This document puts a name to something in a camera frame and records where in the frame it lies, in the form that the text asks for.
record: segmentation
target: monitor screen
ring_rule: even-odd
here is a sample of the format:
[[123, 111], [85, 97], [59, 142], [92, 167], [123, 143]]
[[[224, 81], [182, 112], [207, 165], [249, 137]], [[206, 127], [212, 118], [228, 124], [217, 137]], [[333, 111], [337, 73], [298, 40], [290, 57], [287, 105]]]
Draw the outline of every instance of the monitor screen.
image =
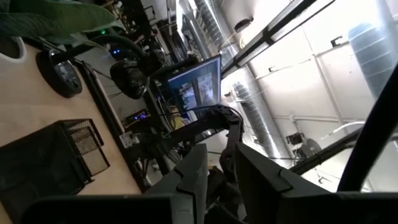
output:
[[198, 63], [168, 81], [180, 111], [217, 105], [221, 101], [221, 57]]

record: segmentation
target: mesh desk organizer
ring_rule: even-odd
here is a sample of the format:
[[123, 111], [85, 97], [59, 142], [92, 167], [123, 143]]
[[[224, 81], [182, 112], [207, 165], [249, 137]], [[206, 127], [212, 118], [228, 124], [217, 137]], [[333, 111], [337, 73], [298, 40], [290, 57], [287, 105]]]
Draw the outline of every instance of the mesh desk organizer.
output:
[[0, 147], [0, 201], [17, 223], [36, 200], [77, 194], [109, 163], [91, 119], [57, 121]]

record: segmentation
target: desk surface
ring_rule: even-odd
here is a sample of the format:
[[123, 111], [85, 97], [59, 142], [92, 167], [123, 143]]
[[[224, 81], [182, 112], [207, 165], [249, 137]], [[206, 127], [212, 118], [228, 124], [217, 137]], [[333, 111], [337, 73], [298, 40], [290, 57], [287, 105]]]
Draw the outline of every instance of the desk surface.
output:
[[[71, 99], [54, 92], [42, 78], [35, 62], [37, 49], [26, 45], [27, 60], [0, 73], [0, 146], [26, 136], [61, 119], [93, 119], [103, 138], [103, 151], [110, 167], [93, 177], [80, 194], [139, 194], [111, 133], [87, 86]], [[0, 204], [0, 223], [11, 223]]]

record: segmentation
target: silver ductwork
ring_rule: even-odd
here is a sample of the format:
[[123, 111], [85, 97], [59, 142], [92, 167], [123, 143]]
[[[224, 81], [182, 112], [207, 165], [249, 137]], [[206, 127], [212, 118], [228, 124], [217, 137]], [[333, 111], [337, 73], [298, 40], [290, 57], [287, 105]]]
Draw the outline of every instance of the silver ductwork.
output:
[[373, 6], [362, 21], [348, 33], [369, 89], [376, 99], [390, 78], [398, 61], [397, 24], [385, 0], [364, 0]]
[[200, 32], [200, 27], [195, 19], [195, 16], [193, 15], [193, 10], [191, 8], [191, 5], [189, 5], [189, 3], [186, 0], [180, 0], [178, 3], [182, 8], [182, 11], [185, 16], [184, 17], [185, 23], [188, 26], [188, 29], [191, 32], [191, 35], [197, 44], [198, 50], [202, 58], [203, 59], [210, 58], [211, 57], [210, 51], [206, 46], [206, 42], [203, 38], [202, 33]]
[[[195, 0], [195, 3], [214, 46], [222, 54], [223, 65], [227, 64], [238, 53], [238, 48], [228, 40], [232, 33], [220, 8], [212, 0]], [[241, 68], [239, 78], [235, 80], [233, 90], [242, 100], [245, 114], [265, 153], [269, 157], [291, 157], [249, 67]], [[287, 161], [277, 162], [284, 167], [290, 165]]]

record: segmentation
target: green leaf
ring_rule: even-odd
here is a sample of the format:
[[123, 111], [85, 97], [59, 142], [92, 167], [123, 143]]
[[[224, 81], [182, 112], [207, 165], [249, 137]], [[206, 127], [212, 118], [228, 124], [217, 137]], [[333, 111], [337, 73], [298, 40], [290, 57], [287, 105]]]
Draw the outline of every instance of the green leaf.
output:
[[111, 22], [109, 24], [105, 24], [103, 26], [99, 26], [99, 27], [96, 27], [96, 28], [91, 29], [91, 30], [85, 30], [85, 32], [100, 31], [100, 30], [103, 30], [103, 29], [111, 28], [111, 27], [120, 27], [120, 28], [124, 29], [123, 23], [121, 21], [119, 21], [119, 20], [116, 20], [116, 21], [113, 21], [113, 22]]
[[8, 12], [10, 0], [0, 0], [0, 12]]
[[84, 43], [88, 40], [87, 36], [84, 33], [71, 34], [66, 37], [47, 36], [44, 37], [44, 39], [55, 44], [74, 44], [76, 42]]
[[115, 17], [94, 4], [75, 4], [49, 0], [12, 0], [10, 12], [32, 13], [44, 16], [59, 26], [52, 35], [68, 37], [84, 30], [110, 24]]
[[81, 2], [78, 1], [73, 1], [73, 0], [50, 0], [54, 2], [64, 2], [64, 3], [69, 3], [69, 4], [82, 4]]
[[40, 37], [58, 27], [35, 14], [0, 12], [0, 35], [11, 37]]

